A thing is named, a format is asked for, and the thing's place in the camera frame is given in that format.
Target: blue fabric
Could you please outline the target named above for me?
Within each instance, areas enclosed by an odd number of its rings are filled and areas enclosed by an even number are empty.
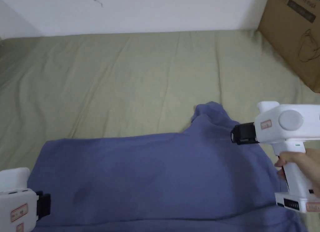
[[[306,231],[275,205],[286,185],[264,151],[231,143],[236,124],[210,102],[183,133],[48,141],[28,186],[52,212],[35,231]]]

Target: bed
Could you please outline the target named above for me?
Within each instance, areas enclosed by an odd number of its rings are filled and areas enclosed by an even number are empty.
[[[251,122],[262,100],[320,104],[320,95],[256,31],[3,40],[0,170],[32,169],[47,140],[183,131],[195,105],[209,101]],[[304,220],[320,228],[318,214]]]

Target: white wall corner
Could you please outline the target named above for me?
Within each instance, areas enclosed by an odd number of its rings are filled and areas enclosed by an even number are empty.
[[[43,36],[43,34],[3,0],[0,0],[0,40],[1,38],[37,36]]]

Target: black bracket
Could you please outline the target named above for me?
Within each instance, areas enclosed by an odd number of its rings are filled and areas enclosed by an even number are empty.
[[[238,124],[231,131],[231,141],[237,144],[256,144],[256,129],[254,123]]]

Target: device handle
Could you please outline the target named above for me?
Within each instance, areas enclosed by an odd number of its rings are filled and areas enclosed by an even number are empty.
[[[283,151],[305,153],[306,149],[302,141],[282,141],[272,144],[277,156]],[[312,183],[306,178],[295,163],[283,166],[284,174],[289,187],[289,194],[308,198],[313,196]]]

